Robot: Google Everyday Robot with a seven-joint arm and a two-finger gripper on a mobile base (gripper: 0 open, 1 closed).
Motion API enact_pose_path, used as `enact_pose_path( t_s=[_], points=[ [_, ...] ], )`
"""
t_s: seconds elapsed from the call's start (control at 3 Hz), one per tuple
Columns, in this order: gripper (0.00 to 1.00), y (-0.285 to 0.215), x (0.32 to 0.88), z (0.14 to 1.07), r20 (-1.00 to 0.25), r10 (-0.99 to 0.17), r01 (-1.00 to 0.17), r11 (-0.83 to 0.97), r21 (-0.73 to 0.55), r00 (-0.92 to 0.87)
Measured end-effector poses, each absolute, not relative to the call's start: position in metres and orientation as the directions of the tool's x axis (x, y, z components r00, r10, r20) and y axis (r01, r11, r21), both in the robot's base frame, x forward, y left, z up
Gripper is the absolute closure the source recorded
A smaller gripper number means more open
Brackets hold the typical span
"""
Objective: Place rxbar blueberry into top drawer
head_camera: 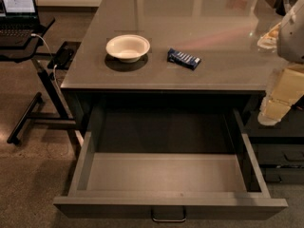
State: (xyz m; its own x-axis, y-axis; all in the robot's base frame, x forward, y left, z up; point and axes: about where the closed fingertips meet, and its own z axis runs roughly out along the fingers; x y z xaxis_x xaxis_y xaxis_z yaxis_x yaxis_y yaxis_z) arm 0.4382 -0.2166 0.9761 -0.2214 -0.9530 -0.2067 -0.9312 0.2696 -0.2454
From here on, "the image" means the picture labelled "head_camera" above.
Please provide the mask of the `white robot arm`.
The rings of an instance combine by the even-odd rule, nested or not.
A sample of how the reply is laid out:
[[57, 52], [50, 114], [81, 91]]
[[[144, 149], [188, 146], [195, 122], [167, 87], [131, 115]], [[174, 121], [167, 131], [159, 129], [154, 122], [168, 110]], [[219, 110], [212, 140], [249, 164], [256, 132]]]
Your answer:
[[260, 48], [276, 48], [288, 65], [277, 72], [266, 90], [258, 122], [276, 125], [304, 96], [304, 0], [297, 0], [282, 20], [257, 42]]

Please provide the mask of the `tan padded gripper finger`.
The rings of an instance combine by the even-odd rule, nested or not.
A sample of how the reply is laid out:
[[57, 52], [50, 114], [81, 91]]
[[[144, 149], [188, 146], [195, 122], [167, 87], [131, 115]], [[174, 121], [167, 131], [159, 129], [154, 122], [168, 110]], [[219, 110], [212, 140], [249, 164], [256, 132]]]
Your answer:
[[273, 100], [294, 105], [304, 96], [304, 68], [287, 67], [275, 82], [271, 98]]
[[257, 120], [260, 124], [273, 126], [281, 122], [291, 108], [284, 103], [264, 98], [262, 100]]

